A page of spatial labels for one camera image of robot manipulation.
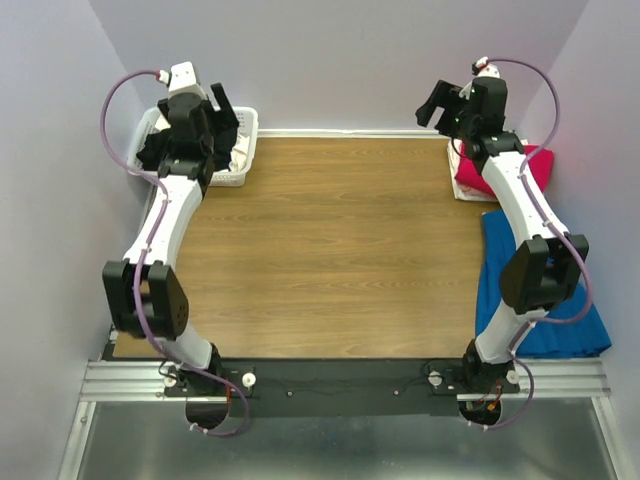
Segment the black floral print t-shirt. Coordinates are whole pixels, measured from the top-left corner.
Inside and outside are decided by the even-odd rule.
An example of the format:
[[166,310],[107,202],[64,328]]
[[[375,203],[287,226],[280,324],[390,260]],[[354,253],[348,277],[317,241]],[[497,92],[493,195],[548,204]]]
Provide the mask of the black floral print t-shirt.
[[137,153],[144,170],[168,171],[169,165],[177,163],[190,170],[191,164],[200,170],[226,170],[230,166],[231,151],[236,142],[237,130],[217,130],[213,150],[169,150],[167,134],[169,128],[146,137],[143,148]]

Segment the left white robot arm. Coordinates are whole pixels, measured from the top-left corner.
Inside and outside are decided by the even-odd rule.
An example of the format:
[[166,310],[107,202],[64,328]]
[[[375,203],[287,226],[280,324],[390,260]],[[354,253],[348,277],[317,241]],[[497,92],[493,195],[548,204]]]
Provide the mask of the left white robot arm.
[[201,395],[230,383],[217,347],[190,321],[175,264],[214,169],[230,159],[238,133],[223,86],[216,83],[211,90],[211,97],[185,92],[158,102],[157,117],[164,124],[145,133],[134,170],[154,185],[155,194],[132,246],[102,271],[115,329],[148,340],[164,358],[188,370],[188,384]]

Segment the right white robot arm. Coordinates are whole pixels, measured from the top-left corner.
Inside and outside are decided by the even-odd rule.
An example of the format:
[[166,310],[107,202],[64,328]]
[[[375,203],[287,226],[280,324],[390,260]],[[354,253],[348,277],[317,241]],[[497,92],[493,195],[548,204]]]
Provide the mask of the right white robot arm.
[[573,296],[589,250],[586,237],[567,230],[531,179],[523,144],[504,128],[507,96],[507,84],[498,77],[477,75],[466,87],[440,80],[416,111],[421,126],[435,110],[442,111],[436,130],[462,142],[493,190],[516,243],[500,274],[501,301],[452,372],[469,393],[484,394],[508,381],[523,338]]

